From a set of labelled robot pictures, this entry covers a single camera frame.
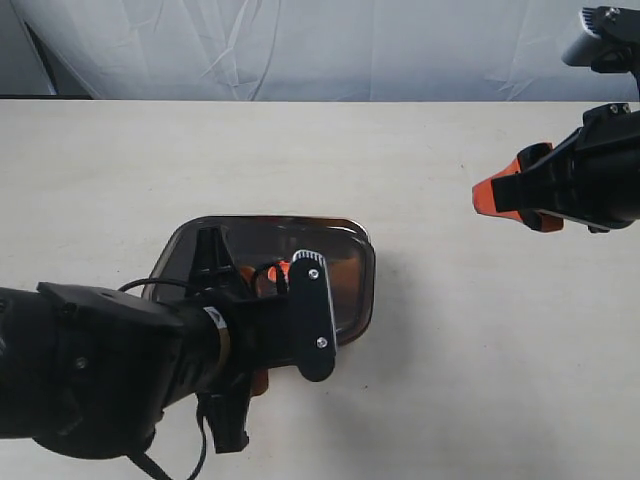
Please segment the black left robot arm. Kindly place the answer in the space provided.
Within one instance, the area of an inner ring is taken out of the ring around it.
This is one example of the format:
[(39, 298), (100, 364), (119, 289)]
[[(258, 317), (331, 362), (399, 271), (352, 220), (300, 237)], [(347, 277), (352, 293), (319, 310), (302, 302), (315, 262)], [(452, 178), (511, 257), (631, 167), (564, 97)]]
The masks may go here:
[(154, 295), (42, 282), (1, 292), (1, 435), (79, 458), (145, 450), (189, 396), (238, 431), (270, 368), (296, 360), (298, 284), (275, 261), (241, 264), (222, 226), (140, 280)]

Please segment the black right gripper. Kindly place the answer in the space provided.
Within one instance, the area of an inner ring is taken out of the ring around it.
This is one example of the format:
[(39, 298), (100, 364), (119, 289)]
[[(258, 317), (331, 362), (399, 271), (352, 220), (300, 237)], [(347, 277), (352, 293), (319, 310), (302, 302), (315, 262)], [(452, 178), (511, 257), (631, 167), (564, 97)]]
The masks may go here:
[(623, 229), (611, 195), (625, 176), (625, 116), (591, 114), (557, 146), (520, 150), (504, 169), (472, 188), (479, 215), (518, 222), (532, 231), (561, 231), (566, 220), (595, 233)]

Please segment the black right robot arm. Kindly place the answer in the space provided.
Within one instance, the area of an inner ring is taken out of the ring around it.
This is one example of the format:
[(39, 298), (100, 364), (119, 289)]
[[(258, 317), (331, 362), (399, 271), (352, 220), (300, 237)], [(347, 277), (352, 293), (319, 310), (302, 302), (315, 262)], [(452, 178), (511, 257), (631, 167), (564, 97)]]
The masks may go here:
[(557, 145), (531, 144), (472, 188), (476, 213), (553, 233), (567, 222), (608, 233), (639, 220), (639, 113), (610, 103)]

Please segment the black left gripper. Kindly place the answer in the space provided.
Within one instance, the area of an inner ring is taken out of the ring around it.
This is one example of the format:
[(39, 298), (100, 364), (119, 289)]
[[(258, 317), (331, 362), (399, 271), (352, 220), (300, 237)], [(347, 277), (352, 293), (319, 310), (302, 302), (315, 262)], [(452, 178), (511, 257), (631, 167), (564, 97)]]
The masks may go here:
[(205, 311), (220, 328), (223, 365), (198, 395), (216, 440), (247, 440), (252, 397), (269, 388), (269, 369), (293, 363), (287, 294), (290, 263), (237, 265), (226, 229), (198, 231), (189, 283), (202, 292)]

